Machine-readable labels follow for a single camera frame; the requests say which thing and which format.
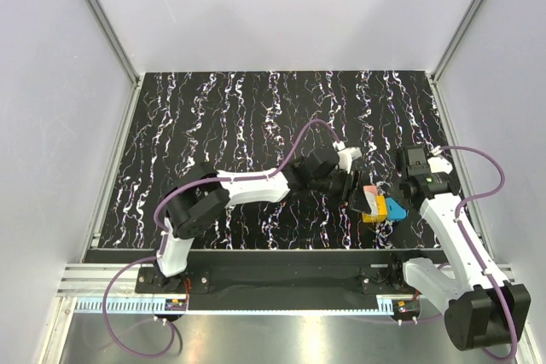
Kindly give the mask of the pink plug adapter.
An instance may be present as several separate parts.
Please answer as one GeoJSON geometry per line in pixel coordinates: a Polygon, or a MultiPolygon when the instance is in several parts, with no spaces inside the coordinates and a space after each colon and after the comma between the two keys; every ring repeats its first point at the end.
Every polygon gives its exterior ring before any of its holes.
{"type": "Polygon", "coordinates": [[[367,199],[375,199],[379,195],[375,185],[366,185],[363,187],[363,191],[367,199]]]}

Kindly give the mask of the blue folding extension socket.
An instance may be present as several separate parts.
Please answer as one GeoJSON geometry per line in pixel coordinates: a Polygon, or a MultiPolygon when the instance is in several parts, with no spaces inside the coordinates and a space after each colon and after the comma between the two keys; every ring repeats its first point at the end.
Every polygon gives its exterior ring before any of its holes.
{"type": "Polygon", "coordinates": [[[390,222],[403,221],[408,212],[393,198],[386,198],[386,219],[390,222]]]}

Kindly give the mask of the yellow socket cube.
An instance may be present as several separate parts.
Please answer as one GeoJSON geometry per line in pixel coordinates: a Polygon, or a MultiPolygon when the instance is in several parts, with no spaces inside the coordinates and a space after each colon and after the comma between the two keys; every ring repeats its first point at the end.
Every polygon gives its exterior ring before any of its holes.
{"type": "Polygon", "coordinates": [[[387,218],[387,206],[384,196],[376,196],[369,201],[369,213],[363,213],[362,219],[364,223],[378,223],[383,222],[387,218]]]}

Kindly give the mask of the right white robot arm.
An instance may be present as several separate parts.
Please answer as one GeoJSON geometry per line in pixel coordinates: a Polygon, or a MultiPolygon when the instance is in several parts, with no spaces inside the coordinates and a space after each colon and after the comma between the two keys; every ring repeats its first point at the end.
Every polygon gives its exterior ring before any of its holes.
{"type": "Polygon", "coordinates": [[[426,152],[422,146],[401,147],[396,165],[403,200],[433,229],[450,265],[446,275],[425,257],[408,259],[387,271],[395,292],[414,288],[442,314],[450,341],[460,351],[509,347],[516,356],[526,325],[531,295],[513,284],[484,248],[463,207],[474,196],[461,198],[452,176],[453,165],[443,147],[426,152]]]}

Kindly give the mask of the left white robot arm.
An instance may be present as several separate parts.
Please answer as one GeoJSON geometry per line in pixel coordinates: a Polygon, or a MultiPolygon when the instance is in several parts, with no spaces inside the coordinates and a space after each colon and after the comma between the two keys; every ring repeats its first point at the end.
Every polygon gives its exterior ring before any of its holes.
{"type": "Polygon", "coordinates": [[[183,285],[193,241],[231,206],[281,203],[318,193],[362,215],[376,215],[376,193],[356,168],[360,158],[360,148],[336,142],[264,171],[228,172],[210,162],[196,165],[154,212],[154,222],[162,229],[154,282],[165,292],[177,291],[183,285]]]}

